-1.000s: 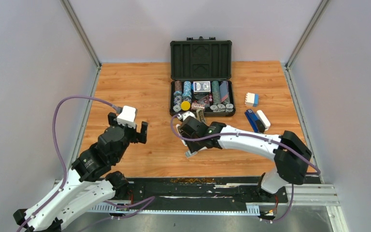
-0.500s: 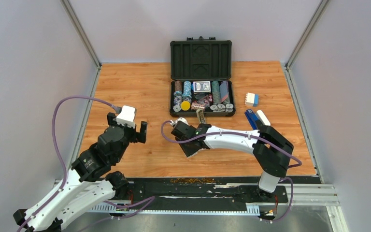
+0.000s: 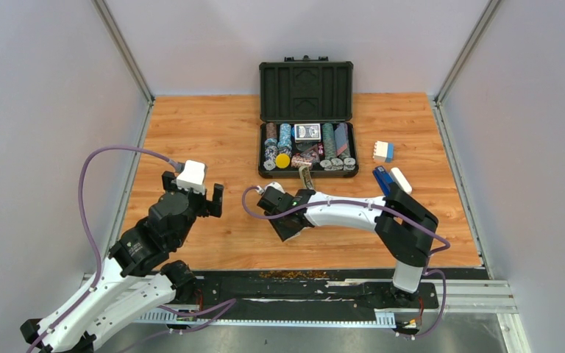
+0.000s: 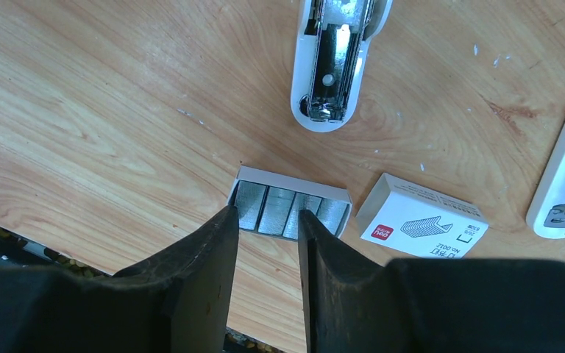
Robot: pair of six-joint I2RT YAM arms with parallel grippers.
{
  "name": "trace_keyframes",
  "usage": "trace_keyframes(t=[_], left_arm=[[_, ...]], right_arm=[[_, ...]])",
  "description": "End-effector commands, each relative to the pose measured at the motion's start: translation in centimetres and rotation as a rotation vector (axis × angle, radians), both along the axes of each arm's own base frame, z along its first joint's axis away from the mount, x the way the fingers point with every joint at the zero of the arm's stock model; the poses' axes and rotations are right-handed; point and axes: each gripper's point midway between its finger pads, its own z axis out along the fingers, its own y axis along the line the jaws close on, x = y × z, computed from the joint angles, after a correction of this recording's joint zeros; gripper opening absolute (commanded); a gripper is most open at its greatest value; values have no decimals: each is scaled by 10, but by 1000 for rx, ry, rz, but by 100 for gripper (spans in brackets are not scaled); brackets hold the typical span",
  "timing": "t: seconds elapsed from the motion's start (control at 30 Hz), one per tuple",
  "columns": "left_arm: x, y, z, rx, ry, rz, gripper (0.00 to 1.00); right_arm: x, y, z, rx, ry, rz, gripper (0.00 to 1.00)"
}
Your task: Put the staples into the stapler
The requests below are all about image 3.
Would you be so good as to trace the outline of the grey green white stapler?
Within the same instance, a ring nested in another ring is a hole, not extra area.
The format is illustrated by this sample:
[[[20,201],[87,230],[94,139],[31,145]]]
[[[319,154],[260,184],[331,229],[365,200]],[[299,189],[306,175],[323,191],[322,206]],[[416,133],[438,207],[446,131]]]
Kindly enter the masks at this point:
[[[315,190],[315,185],[312,180],[310,169],[307,165],[302,165],[298,169],[300,179],[302,181],[303,187],[308,190]]]

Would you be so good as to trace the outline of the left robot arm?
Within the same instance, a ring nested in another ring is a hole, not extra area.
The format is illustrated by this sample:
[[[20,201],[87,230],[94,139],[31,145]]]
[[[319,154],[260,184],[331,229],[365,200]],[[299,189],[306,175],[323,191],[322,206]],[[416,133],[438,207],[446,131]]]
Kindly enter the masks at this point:
[[[224,186],[207,199],[204,185],[183,171],[162,175],[164,194],[147,217],[110,248],[101,271],[62,307],[21,325],[24,340],[40,352],[94,352],[114,334],[155,307],[189,303],[196,277],[169,255],[183,246],[198,217],[221,217]]]

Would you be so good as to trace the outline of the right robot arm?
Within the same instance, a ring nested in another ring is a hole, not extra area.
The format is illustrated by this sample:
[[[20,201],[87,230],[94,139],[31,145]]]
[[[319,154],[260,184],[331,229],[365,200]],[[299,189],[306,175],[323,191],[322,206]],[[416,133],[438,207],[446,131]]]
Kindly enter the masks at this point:
[[[400,307],[409,307],[420,297],[419,284],[432,255],[438,218],[425,206],[389,184],[386,196],[350,198],[332,196],[310,189],[294,195],[271,183],[254,190],[260,198],[258,217],[269,221],[281,241],[303,230],[317,227],[345,227],[376,234],[395,258],[391,297]]]

